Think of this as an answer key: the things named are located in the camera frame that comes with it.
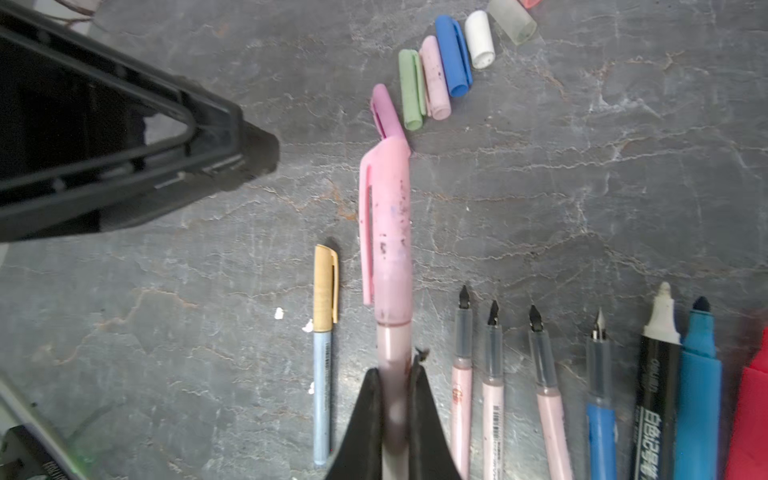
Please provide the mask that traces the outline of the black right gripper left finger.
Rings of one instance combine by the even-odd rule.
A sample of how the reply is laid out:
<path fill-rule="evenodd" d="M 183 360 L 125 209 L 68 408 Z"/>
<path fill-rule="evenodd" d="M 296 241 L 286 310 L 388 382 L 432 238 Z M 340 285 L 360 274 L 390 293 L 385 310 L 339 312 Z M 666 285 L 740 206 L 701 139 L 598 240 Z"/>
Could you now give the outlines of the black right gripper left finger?
<path fill-rule="evenodd" d="M 379 371 L 363 379 L 344 439 L 326 480 L 381 480 L 383 393 Z"/>

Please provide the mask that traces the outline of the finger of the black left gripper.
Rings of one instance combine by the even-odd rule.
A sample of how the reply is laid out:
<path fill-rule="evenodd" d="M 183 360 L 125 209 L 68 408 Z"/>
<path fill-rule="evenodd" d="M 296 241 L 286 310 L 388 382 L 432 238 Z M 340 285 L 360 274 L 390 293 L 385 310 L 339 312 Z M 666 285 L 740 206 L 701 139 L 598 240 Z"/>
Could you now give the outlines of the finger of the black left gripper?
<path fill-rule="evenodd" d="M 1 239 L 134 227 L 273 172 L 239 106 L 1 5 Z"/>

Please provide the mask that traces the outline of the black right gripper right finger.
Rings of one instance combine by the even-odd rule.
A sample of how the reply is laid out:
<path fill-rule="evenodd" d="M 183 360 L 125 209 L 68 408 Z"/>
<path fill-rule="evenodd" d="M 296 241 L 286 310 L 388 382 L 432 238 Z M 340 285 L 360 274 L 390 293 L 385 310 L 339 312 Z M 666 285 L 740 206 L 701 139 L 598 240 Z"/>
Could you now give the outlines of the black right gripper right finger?
<path fill-rule="evenodd" d="M 409 478 L 459 480 L 422 365 L 428 353 L 416 350 L 409 375 Z"/>

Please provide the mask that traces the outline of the purple cap pink pen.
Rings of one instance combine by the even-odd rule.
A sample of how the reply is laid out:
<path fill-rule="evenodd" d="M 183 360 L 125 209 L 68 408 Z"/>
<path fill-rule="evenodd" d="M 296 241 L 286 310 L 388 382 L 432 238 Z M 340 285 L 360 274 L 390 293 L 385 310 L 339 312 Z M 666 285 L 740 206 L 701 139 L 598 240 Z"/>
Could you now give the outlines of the purple cap pink pen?
<path fill-rule="evenodd" d="M 451 383 L 450 451 L 462 479 L 469 478 L 473 377 L 473 317 L 469 291 L 464 285 L 454 324 L 454 361 Z"/>

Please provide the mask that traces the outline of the dark blue pen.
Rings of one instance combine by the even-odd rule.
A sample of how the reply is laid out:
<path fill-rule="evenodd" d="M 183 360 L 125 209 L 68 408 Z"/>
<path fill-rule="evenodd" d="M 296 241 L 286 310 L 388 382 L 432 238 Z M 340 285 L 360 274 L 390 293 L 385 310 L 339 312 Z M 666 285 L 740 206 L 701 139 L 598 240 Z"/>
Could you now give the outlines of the dark blue pen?
<path fill-rule="evenodd" d="M 616 415 L 613 406 L 612 343 L 601 309 L 586 344 L 588 400 L 586 405 L 589 473 L 592 480 L 616 480 Z"/>

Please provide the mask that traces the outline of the beige cap blue pen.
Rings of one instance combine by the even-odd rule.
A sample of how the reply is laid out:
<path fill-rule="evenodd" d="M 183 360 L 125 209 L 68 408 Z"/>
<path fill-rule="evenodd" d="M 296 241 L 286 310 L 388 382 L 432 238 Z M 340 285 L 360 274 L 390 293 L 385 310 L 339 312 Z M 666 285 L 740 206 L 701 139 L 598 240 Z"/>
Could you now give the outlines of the beige cap blue pen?
<path fill-rule="evenodd" d="M 313 285 L 313 461 L 326 464 L 331 451 L 332 331 L 338 323 L 338 254 L 316 245 Z"/>

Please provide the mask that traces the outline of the black marker white cap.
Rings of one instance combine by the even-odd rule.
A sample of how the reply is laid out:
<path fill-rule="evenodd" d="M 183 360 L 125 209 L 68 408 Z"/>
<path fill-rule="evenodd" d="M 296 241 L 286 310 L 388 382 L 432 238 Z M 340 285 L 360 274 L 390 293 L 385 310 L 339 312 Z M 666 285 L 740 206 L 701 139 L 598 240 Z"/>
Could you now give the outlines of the black marker white cap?
<path fill-rule="evenodd" d="M 674 473 L 681 337 L 671 286 L 664 281 L 640 339 L 630 477 L 670 479 Z"/>

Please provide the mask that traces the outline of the light blue marker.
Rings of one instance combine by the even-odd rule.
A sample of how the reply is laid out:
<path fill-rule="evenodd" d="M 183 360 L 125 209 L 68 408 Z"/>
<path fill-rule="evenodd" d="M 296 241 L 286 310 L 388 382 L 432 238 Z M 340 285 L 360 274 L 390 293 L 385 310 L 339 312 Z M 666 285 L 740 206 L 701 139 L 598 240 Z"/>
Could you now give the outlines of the light blue marker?
<path fill-rule="evenodd" d="M 693 304 L 682 341 L 678 394 L 675 479 L 714 479 L 717 475 L 722 362 L 714 341 L 710 302 Z"/>

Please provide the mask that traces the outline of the pink marker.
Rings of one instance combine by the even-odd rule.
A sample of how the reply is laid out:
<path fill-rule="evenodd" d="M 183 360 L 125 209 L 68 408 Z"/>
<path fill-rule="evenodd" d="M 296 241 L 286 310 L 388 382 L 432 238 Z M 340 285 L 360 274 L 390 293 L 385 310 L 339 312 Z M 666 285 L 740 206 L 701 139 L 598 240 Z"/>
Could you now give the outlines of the pink marker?
<path fill-rule="evenodd" d="M 760 348 L 743 368 L 725 478 L 767 478 L 767 329 Z"/>

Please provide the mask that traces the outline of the dark blue pen cap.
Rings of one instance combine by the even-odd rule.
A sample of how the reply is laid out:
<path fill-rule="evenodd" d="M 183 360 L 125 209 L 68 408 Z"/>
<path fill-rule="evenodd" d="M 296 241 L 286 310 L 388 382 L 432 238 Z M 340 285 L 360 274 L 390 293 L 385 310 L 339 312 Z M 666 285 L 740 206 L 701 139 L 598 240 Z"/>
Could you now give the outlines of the dark blue pen cap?
<path fill-rule="evenodd" d="M 459 23 L 448 15 L 438 16 L 435 27 L 449 95 L 452 98 L 463 97 L 473 84 L 463 31 Z"/>

